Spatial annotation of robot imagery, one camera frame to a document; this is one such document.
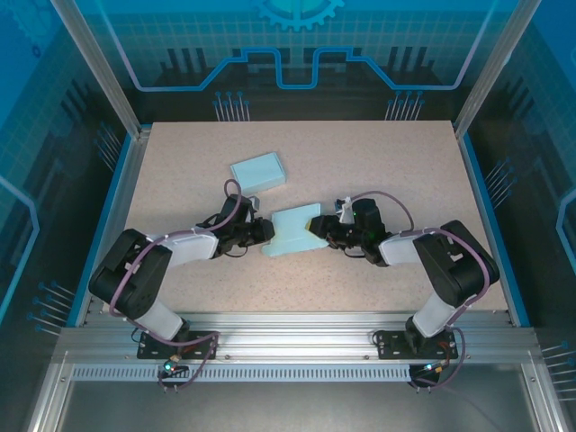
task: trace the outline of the white arm segment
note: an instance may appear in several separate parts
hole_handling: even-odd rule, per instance
[[[422,309],[414,314],[413,322],[424,338],[440,333],[456,313],[457,308],[446,304],[434,292]]]
[[[173,313],[158,297],[136,322],[165,340],[172,340],[183,324],[182,318]]]
[[[168,269],[170,269],[190,261],[212,258],[218,246],[218,239],[208,231],[200,234],[194,234],[190,231],[189,236],[170,238],[162,243],[162,246],[172,251],[172,257],[168,264]]]
[[[382,255],[382,258],[384,258],[388,266],[405,263],[421,263],[413,243],[413,241],[421,235],[422,234],[419,233],[400,237],[400,234],[396,234],[380,244],[378,247],[380,255]]]

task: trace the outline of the foam block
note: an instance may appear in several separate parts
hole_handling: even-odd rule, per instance
[[[325,248],[326,240],[316,237],[306,229],[310,219],[320,216],[320,204],[304,205],[272,213],[274,237],[262,252],[269,257]]]
[[[286,174],[275,152],[231,165],[243,195],[256,194],[286,183]]]

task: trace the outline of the transparent acrylic panel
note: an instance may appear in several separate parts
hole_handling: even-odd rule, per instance
[[[469,130],[530,323],[576,344],[575,3],[542,2]],[[566,350],[553,353],[569,356]],[[574,388],[557,366],[557,390]],[[562,392],[560,397],[573,397]],[[566,401],[576,419],[576,405]]]
[[[0,2],[0,36],[0,404],[21,430],[126,133],[50,2]]]
[[[516,0],[78,4],[142,122],[415,120],[455,118]]]

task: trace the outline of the blue border trim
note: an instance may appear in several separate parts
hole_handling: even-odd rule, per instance
[[[570,241],[568,240],[568,236],[564,232],[564,218],[566,217],[566,207],[568,204],[576,200],[576,188],[569,191],[560,201],[560,209],[558,210],[558,219],[556,220],[556,232],[558,233],[558,237],[562,242],[562,246],[564,247],[564,252],[566,252],[566,256],[570,261],[572,266],[573,272],[576,274],[576,256],[574,255],[574,251],[572,250],[572,246]]]
[[[501,270],[504,272],[506,279],[508,280],[508,289],[510,291],[510,296],[512,297],[512,302],[514,303],[512,306],[516,310],[516,314],[518,316],[518,325],[520,327],[530,327],[530,320],[528,319],[528,314],[526,312],[524,302],[522,301],[522,295],[520,294],[520,290],[518,288],[518,282],[514,276],[514,271],[512,270],[512,264],[510,263],[508,251],[506,250],[504,239],[502,238],[502,233],[500,232],[500,227],[496,221],[496,213],[494,213],[494,209],[492,208],[490,196],[488,195],[488,189],[484,183],[484,177],[482,176],[482,171],[480,170],[480,165],[478,164],[478,159],[476,158],[476,153],[474,152],[474,148],[472,142],[470,141],[470,137],[468,136],[468,132],[464,134],[463,142],[466,146],[466,152],[468,153],[468,158],[470,159],[470,165],[476,179],[476,184],[478,185],[478,190],[480,192],[480,197],[482,199],[484,209],[486,210],[488,224],[490,225],[490,230],[494,236],[496,249],[498,250],[502,265]]]
[[[18,266],[16,267],[16,270],[12,275],[12,280],[10,281],[8,289],[6,290],[6,294],[2,299],[2,304],[0,304],[0,325],[2,325],[4,316],[8,311],[8,306],[10,305],[12,297],[14,296],[14,292],[16,291],[16,286],[20,282],[20,278],[22,277],[24,268],[28,263],[28,258],[30,258],[30,254],[32,253],[32,249],[34,248],[34,243],[36,243],[36,239],[40,234],[40,223],[38,221],[38,213],[36,212],[36,205],[34,204],[34,201],[28,197],[28,195],[20,191],[18,188],[16,188],[12,183],[10,183],[1,175],[0,175],[0,187],[6,188],[8,192],[14,195],[18,201],[20,201],[22,204],[28,207],[28,212],[30,213],[30,219],[32,222],[32,233],[28,237],[26,248],[22,252],[20,261],[18,261]]]
[[[106,228],[106,223],[110,217],[110,210],[118,191],[118,184],[120,183],[120,177],[122,175],[122,170],[126,164],[126,159],[128,156],[128,151],[131,147],[132,140],[130,134],[126,134],[124,140],[124,145],[118,157],[118,163],[116,164],[116,169],[114,170],[114,175],[112,176],[112,181],[110,182],[110,188],[108,189],[108,194],[106,195],[106,200],[104,201],[104,206],[102,212],[100,213],[100,219],[98,220],[98,225],[96,226],[96,232],[94,233],[94,240],[92,240],[92,246],[88,251],[88,257],[86,258],[86,264],[84,265],[84,270],[82,271],[82,276],[80,277],[80,282],[78,283],[78,289],[76,291],[76,297],[72,303],[72,309],[68,315],[66,327],[75,327],[78,315],[82,308],[82,301],[86,295],[86,290],[88,289],[88,282],[90,281],[90,276],[92,275],[92,268],[96,260],[96,254],[98,253],[98,248],[102,241],[102,235],[104,234],[104,229]]]

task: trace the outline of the cable connector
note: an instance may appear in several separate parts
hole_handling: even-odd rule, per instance
[[[168,360],[164,362],[164,373],[171,374],[176,370],[178,363],[180,363],[182,357],[179,354],[172,355]]]

